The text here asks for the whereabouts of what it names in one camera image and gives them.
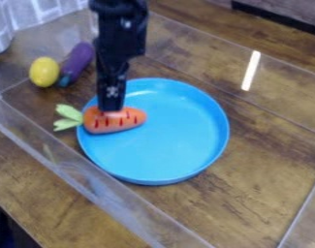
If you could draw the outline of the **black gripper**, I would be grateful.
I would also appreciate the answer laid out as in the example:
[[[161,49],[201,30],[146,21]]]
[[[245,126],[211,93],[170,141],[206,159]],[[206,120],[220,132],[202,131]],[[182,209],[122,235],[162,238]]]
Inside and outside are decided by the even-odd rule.
[[[119,111],[125,103],[129,61],[145,54],[148,13],[98,15],[95,38],[98,109]]]

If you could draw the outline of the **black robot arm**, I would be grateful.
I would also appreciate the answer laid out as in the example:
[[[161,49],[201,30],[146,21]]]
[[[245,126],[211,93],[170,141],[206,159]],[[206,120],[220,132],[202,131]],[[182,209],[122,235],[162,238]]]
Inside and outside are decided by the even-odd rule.
[[[145,54],[148,6],[145,0],[89,0],[98,15],[97,54],[98,109],[123,107],[129,61]]]

